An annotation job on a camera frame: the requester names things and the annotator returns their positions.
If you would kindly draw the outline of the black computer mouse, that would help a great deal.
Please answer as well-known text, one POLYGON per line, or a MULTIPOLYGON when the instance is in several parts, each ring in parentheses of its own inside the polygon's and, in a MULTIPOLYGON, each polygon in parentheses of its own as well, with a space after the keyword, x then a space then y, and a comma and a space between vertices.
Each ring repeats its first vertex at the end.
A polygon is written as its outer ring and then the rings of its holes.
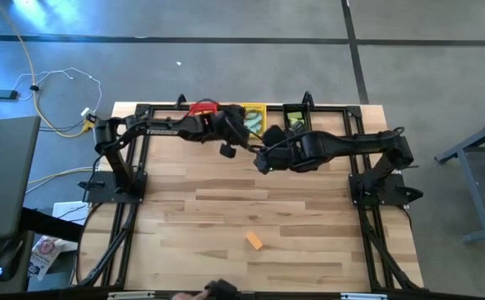
POLYGON ((24 241, 22 239, 8 240, 0 251, 0 282, 9 281, 14 277, 20 264, 24 241))

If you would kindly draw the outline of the black plastic basket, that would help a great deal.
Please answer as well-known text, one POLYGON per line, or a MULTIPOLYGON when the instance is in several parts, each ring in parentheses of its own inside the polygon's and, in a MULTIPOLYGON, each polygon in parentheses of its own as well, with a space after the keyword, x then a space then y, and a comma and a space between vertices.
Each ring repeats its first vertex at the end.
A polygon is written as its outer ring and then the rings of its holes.
POLYGON ((308 110, 307 105, 302 104, 302 103, 299 103, 299 104, 290 103, 290 104, 284 104, 282 106, 282 108, 283 108, 284 127, 287 130, 292 131, 294 133, 302 133, 302 132, 310 131, 312 129, 310 111, 308 110), (304 126, 305 126, 305 128, 303 130, 295 131, 295 130, 292 129, 292 124, 295 123, 298 120, 289 119, 288 114, 290 112, 301 112, 302 113, 303 120, 301 120, 301 121, 304 122, 304 126))

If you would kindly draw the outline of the black handheld device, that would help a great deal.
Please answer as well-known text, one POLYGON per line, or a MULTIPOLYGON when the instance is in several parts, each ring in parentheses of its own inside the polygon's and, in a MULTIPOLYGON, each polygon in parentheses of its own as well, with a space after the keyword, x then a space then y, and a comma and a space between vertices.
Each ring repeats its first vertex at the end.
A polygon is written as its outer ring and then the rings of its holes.
POLYGON ((204 289, 208 291, 208 296, 215 300, 238 300, 239 291, 230 282, 224 279, 209 282, 204 289))

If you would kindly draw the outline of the red plastic basket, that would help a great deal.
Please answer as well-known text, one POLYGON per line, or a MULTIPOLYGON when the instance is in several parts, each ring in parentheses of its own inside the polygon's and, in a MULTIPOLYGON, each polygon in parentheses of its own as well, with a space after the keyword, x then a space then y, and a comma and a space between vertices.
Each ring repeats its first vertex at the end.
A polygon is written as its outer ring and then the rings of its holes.
POLYGON ((214 102, 195 102, 190 105, 188 116, 196 116, 208 113, 217 113, 218 105, 214 102))

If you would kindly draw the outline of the person's hand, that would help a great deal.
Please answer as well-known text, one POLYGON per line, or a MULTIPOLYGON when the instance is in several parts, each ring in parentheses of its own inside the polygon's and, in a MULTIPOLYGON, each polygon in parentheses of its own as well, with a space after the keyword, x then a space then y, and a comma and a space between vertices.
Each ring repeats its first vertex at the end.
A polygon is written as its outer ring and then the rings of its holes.
POLYGON ((206 300, 209 295, 208 290, 201 291, 197 294, 179 292, 172 296, 171 300, 206 300))

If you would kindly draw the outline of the silver metal bracket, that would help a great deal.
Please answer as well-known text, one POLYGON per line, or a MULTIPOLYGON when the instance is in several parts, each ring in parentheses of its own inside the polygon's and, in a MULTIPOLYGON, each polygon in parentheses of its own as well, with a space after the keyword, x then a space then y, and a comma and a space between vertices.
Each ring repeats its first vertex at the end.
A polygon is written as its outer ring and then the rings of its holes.
POLYGON ((144 291, 110 292, 107 295, 107 300, 149 300, 154 298, 155 298, 154 292, 144 292, 144 291))
POLYGON ((341 300, 388 300, 386 294, 342 292, 341 300))

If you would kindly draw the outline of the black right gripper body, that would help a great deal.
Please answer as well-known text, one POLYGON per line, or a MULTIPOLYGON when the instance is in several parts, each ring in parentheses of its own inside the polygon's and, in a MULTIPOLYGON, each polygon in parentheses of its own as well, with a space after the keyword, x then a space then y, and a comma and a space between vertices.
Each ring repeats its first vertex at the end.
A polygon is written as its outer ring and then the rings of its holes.
POLYGON ((303 148, 300 143, 283 144, 270 150, 269 147, 260 147, 253 160, 254 166, 262 174, 271 171, 290 170, 304 173, 303 148))

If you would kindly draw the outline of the black aluminium table frame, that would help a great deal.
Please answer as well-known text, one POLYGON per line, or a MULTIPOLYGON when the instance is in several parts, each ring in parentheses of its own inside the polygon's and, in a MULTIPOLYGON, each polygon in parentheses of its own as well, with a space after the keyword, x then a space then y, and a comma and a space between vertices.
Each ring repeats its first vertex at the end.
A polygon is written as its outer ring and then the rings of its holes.
POLYGON ((132 160, 147 172, 146 192, 96 286, 196 291, 221 278, 253 293, 361 293, 369 273, 389 281, 350 197, 349 173, 367 166, 360 157, 264 175, 252 154, 238 149, 231 159, 219 148, 176 137, 137 141, 132 160))

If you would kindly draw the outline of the long orange block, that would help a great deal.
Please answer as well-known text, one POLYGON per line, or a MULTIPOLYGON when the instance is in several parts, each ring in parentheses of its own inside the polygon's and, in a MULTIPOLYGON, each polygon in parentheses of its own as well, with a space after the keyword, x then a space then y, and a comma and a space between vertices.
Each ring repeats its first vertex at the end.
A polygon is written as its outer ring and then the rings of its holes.
POLYGON ((252 246, 252 248, 255 249, 256 251, 259 251, 263 248, 263 242, 261 241, 261 239, 258 237, 256 233, 247 232, 246 239, 249 242, 249 244, 252 246))

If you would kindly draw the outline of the yellow plastic basket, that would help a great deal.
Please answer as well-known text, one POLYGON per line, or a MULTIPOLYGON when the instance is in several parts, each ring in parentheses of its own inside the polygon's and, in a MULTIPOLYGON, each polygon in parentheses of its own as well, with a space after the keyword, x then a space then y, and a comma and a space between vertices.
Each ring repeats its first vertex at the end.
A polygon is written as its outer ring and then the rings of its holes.
POLYGON ((245 109, 245 116, 243 121, 244 126, 246 123, 248 123, 247 116, 249 113, 262 114, 262 121, 260 122, 262 124, 262 130, 258 133, 250 131, 254 138, 256 138, 257 136, 261 136, 264 130, 267 128, 267 105, 264 103, 242 103, 241 106, 245 109))

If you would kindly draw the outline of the printed paper bag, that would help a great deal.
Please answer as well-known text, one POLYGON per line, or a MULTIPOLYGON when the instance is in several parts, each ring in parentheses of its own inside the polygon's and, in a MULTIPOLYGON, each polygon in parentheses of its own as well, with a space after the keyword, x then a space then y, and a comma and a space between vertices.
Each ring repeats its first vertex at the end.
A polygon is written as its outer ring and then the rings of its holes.
POLYGON ((42 236, 32 248, 28 276, 41 281, 63 249, 63 240, 42 236))

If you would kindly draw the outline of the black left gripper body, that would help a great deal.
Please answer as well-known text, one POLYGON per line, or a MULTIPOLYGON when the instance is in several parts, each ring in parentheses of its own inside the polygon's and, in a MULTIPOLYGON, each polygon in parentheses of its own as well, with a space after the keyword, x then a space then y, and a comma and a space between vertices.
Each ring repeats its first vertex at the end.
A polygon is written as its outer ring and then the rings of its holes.
POLYGON ((244 127, 245 109, 239 105, 230 104, 219 113, 223 136, 232 144, 247 144, 248 133, 244 127))

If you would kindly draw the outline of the white box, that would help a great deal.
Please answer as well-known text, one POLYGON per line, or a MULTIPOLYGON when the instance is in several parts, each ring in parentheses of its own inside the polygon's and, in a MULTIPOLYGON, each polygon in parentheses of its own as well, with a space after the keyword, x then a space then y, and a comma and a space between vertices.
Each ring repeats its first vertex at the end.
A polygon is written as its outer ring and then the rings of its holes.
POLYGON ((89 205, 86 202, 57 202, 52 216, 64 221, 83 225, 87 219, 89 205))

